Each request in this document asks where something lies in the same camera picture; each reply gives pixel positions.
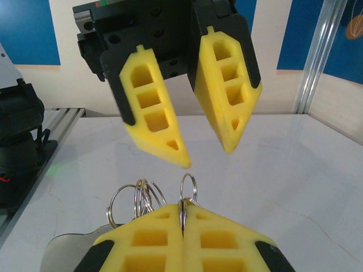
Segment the white table surface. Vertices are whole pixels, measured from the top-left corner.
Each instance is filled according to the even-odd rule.
[[[176,202],[190,172],[201,205],[274,239],[296,271],[363,271],[362,146],[309,116],[252,116],[226,155],[205,117],[179,125],[189,170],[138,150],[119,118],[79,119],[3,237],[0,270],[39,271],[53,237],[107,224],[113,193],[139,178]],[[116,200],[118,223],[133,217],[132,197]]]

